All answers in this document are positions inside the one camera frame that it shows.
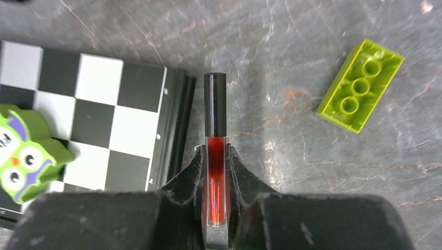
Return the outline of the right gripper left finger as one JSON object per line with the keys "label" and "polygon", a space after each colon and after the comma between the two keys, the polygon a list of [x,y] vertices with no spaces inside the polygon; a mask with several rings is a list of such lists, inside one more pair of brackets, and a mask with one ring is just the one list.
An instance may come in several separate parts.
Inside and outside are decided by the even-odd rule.
{"label": "right gripper left finger", "polygon": [[205,164],[192,161],[149,192],[47,193],[19,219],[6,249],[203,249],[197,189]]}

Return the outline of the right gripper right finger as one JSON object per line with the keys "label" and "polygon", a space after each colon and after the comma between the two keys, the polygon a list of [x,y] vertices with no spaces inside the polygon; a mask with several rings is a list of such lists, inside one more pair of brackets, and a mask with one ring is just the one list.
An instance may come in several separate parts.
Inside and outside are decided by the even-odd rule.
{"label": "right gripper right finger", "polygon": [[394,206],[372,194],[284,194],[253,174],[226,147],[234,249],[414,249]]}

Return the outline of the red lip gloss tube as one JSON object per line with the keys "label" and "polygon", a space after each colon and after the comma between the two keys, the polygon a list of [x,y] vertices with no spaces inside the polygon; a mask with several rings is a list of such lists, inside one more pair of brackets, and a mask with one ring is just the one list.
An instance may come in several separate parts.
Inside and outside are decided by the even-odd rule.
{"label": "red lip gloss tube", "polygon": [[226,170],[226,74],[204,75],[204,108],[206,138],[207,224],[221,228],[229,223],[230,188]]}

